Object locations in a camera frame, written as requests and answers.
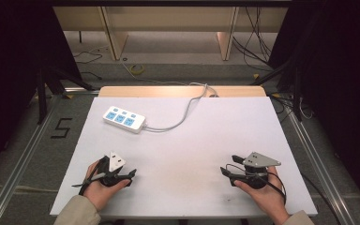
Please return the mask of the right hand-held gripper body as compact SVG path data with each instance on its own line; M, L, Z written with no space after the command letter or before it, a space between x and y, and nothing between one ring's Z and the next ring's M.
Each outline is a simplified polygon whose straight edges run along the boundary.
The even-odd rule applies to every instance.
M268 183L268 167L281 165L280 161L257 152L252 152L241 163L245 167L246 183L254 189L263 188Z

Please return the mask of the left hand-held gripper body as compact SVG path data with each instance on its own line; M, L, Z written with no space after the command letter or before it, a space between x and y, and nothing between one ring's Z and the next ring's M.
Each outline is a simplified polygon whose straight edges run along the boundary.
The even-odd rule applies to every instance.
M116 153L104 156L97 165L97 173L103 173L103 176L99 178L99 182L105 187L112 187L118 184L122 181L118 178L118 175L121 175L120 171L125 164L126 161Z

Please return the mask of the person's left hand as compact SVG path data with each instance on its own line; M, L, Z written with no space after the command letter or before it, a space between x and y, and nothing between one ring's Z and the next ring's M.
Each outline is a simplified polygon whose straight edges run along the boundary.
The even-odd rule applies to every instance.
M120 181L112 187L105 187L99 181L92 182L83 192L83 196L87 198L98 211L101 211L117 192L125 188L130 181L128 179Z

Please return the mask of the person's right hand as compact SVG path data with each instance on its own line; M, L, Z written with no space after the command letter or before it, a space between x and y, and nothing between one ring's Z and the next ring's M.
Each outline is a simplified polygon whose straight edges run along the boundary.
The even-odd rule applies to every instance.
M278 178L275 167L268 167L268 181L272 187L266 185L261 189L254 189L248 184L236 180L235 185L245 191L259 208L271 218L275 225L282 223L290 216L285 207L285 200L282 196L282 183Z

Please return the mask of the white power strip blue sockets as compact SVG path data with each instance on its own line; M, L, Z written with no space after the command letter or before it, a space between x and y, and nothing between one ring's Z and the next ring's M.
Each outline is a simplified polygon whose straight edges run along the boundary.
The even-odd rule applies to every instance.
M102 118L108 124L135 134L140 133L145 125L144 116L115 106L111 106Z

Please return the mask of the black stand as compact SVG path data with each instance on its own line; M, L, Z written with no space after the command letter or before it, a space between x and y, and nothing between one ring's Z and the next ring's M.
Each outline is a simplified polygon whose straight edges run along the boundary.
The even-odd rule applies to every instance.
M300 71L295 63L291 60L284 63L282 66L275 68L270 71L268 74L263 76L262 78L256 79L252 85L261 85L264 84L276 76L280 75L281 78L277 83L278 91L291 91L292 92L292 111L297 118L298 121L302 121L302 110L301 110L301 79L300 79Z
M37 123L39 125L44 121L48 113L46 87L48 87L54 95L63 95L66 90L61 83L62 80L69 80L88 91L95 90L91 84L84 82L81 76L73 76L58 67L42 68L37 74L37 96L39 107L39 119Z

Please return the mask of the light wooden desk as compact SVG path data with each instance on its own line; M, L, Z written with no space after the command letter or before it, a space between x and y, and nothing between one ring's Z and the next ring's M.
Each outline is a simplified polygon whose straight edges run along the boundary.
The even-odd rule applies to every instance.
M103 31L112 59L118 60L134 31L215 32L221 57L230 58L233 34L277 33L288 11L285 7L55 7L65 31Z

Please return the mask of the aluminium floor rail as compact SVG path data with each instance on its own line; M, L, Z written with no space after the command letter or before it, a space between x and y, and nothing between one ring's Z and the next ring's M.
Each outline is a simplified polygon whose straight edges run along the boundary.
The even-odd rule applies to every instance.
M305 126L297 119L297 117L294 115L294 112L290 108L285 108L285 110L306 151L307 157L309 158L312 167L314 168L314 171L320 180L322 189L326 194L327 201L330 202L333 212L337 217L338 223L340 225L355 225L355 221L348 209L346 202L341 196L338 188L334 183L334 180L330 176L327 168L320 158L319 153L310 139Z
M32 136L28 139L27 145L22 150L22 154L19 156L14 166L10 169L4 185L0 187L0 219L8 207L8 203L15 193L16 187L21 181L32 156L36 152L40 140L42 139L42 136L52 119L52 115L57 108L60 99L60 96L52 96L52 98L48 101L49 107L47 115L36 124L36 127L33 129Z

